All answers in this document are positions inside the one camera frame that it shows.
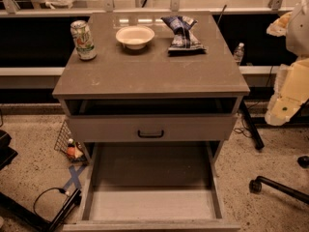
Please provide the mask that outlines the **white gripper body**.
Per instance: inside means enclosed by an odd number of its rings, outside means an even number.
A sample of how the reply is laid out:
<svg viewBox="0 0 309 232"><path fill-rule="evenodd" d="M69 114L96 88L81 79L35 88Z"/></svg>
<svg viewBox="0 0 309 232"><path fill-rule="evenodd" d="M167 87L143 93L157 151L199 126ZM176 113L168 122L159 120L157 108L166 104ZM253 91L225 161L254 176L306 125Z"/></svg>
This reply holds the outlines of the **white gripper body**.
<svg viewBox="0 0 309 232"><path fill-rule="evenodd" d="M274 94L267 105L266 122L282 126L309 100L309 59L282 64L276 74Z"/></svg>

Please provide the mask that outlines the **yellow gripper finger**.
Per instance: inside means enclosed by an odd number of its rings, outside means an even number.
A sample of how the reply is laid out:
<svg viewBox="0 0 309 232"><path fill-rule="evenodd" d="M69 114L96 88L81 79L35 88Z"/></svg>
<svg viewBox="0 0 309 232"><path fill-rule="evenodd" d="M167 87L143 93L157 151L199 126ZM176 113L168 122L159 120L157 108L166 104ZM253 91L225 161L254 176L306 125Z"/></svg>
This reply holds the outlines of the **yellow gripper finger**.
<svg viewBox="0 0 309 232"><path fill-rule="evenodd" d="M286 35L288 23L290 21L292 13L288 12L281 15L274 22L270 23L267 28L267 33L271 36L282 37Z"/></svg>

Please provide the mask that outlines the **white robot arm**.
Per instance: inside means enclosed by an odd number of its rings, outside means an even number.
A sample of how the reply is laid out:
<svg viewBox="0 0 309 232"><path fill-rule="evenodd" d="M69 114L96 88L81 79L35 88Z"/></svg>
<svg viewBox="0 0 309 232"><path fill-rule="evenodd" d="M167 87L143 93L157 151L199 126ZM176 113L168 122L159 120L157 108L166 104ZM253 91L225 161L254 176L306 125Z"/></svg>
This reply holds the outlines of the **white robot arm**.
<svg viewBox="0 0 309 232"><path fill-rule="evenodd" d="M309 100L309 0L301 0L292 12L270 23L267 33L285 36L286 48L297 56L290 66L279 67L267 105L266 122L282 126Z"/></svg>

